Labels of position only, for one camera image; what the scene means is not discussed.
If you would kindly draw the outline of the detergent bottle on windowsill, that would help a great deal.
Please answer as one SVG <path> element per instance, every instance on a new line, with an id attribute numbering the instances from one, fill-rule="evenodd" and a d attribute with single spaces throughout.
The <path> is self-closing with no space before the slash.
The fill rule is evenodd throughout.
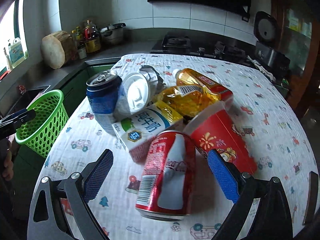
<path id="1" fill-rule="evenodd" d="M 8 40 L 7 47 L 4 47 L 4 55 L 7 60 L 7 69 L 12 71 L 25 60 L 24 50 L 19 37 Z"/>

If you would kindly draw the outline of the black kitchen sink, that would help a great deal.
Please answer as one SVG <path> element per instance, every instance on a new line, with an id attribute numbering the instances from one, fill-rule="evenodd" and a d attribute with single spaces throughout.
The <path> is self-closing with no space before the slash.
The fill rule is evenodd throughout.
<path id="1" fill-rule="evenodd" d="M 1 110 L 1 117 L 5 117 L 17 111 L 20 111 L 24 108 L 27 108 L 29 104 L 39 95 L 47 92 L 50 88 L 50 85 L 36 87 L 30 90 L 27 90 L 23 95 L 13 103 L 10 104 L 10 108 L 7 110 Z"/>

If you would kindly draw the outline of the wooden shelf cabinet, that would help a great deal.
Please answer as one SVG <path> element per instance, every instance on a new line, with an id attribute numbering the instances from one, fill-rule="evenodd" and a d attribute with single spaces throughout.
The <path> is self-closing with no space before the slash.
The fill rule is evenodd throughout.
<path id="1" fill-rule="evenodd" d="M 287 102 L 298 118 L 319 107 L 319 20 L 307 0 L 271 0 L 279 25 L 276 48 L 290 59 Z"/>

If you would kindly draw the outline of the white patterned tablecloth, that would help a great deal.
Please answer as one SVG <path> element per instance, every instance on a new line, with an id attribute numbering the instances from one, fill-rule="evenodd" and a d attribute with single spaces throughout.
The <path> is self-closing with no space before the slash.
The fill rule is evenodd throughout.
<path id="1" fill-rule="evenodd" d="M 258 70 L 129 54 L 118 117 L 86 97 L 59 130 L 30 206 L 28 239 L 297 239 L 319 208 L 297 116 Z"/>

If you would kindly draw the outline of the cooking oil bottle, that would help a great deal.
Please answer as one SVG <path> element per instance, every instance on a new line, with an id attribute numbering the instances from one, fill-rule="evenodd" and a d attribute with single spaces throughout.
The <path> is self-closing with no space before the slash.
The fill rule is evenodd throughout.
<path id="1" fill-rule="evenodd" d="M 101 49 L 99 31 L 91 20 L 87 20 L 84 33 L 87 53 L 91 54 L 99 51 Z"/>

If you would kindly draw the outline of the steel cooking pot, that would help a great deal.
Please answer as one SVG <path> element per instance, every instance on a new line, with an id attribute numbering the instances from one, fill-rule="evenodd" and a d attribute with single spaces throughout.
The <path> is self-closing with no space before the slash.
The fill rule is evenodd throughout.
<path id="1" fill-rule="evenodd" d="M 124 37 L 125 23 L 110 24 L 100 30 L 101 40 L 104 44 L 119 44 Z"/>

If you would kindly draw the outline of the black gas stove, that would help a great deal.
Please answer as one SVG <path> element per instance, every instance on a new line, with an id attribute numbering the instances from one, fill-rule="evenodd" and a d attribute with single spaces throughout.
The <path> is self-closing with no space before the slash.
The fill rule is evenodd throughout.
<path id="1" fill-rule="evenodd" d="M 191 36 L 167 34 L 150 50 L 153 54 L 175 54 L 218 59 L 240 63 L 254 54 L 254 46 L 227 38 L 226 40 L 208 38 L 198 39 Z"/>

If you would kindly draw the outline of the white plastic lid cup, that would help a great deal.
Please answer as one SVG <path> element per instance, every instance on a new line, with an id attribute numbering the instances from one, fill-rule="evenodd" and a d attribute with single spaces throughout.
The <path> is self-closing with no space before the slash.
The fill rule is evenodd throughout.
<path id="1" fill-rule="evenodd" d="M 120 121 L 143 110 L 164 86 L 155 68 L 143 65 L 138 72 L 129 74 L 122 81 L 114 118 Z"/>

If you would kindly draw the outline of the yellow plastic snack bag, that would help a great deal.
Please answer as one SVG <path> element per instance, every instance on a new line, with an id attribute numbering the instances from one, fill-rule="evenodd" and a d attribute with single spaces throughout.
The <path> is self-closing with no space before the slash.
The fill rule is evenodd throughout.
<path id="1" fill-rule="evenodd" d="M 158 101 L 163 101 L 181 116 L 194 118 L 201 111 L 218 101 L 221 96 L 212 93 L 202 85 L 179 85 L 166 88 L 157 95 Z"/>

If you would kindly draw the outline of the red coca-cola can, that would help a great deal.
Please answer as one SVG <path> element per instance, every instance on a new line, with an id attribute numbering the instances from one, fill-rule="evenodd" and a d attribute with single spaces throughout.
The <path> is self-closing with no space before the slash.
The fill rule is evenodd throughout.
<path id="1" fill-rule="evenodd" d="M 154 220 L 179 221 L 191 213 L 196 170 L 192 139 L 164 131 L 152 141 L 145 161 L 136 209 Z"/>

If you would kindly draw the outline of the blue drink can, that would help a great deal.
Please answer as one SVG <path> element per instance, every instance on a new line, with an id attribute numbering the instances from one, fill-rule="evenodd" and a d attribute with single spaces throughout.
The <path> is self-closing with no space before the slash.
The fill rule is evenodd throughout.
<path id="1" fill-rule="evenodd" d="M 121 77 L 115 70 L 104 70 L 90 77 L 87 82 L 87 98 L 95 120 L 105 132 L 116 135 L 112 124 L 119 97 Z"/>

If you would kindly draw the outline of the green perforated plastic basket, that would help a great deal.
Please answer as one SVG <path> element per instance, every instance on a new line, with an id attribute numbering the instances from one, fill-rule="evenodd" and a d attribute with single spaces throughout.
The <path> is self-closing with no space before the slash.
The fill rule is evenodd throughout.
<path id="1" fill-rule="evenodd" d="M 69 116 L 63 105 L 64 94 L 55 89 L 35 99 L 27 110 L 35 111 L 35 118 L 23 124 L 15 134 L 20 145 L 46 158 Z"/>

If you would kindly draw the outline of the white milk carton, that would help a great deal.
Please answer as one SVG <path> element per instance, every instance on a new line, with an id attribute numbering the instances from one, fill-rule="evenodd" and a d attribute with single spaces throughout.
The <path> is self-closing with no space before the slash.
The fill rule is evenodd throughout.
<path id="1" fill-rule="evenodd" d="M 158 101 L 112 126 L 124 150 L 138 163 L 146 158 L 151 142 L 159 133 L 180 129 L 182 125 L 183 116 Z"/>

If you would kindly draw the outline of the red paper cup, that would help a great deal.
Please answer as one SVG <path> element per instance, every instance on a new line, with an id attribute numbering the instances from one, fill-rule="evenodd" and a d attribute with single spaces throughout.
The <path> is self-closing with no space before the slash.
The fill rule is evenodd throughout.
<path id="1" fill-rule="evenodd" d="M 210 150 L 217 150 L 224 161 L 233 163 L 240 172 L 254 174 L 257 170 L 224 102 L 209 105 L 186 125 L 183 132 L 191 137 L 205 158 Z"/>

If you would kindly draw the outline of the yellow tea bottle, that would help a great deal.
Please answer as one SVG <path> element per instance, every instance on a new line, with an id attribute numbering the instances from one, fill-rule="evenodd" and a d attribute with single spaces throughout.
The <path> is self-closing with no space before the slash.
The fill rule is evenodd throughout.
<path id="1" fill-rule="evenodd" d="M 176 78 L 177 85 L 197 84 L 205 86 L 210 96 L 215 100 L 223 101 L 226 108 L 230 108 L 233 104 L 233 93 L 231 90 L 193 69 L 175 69 L 172 71 L 172 75 Z"/>

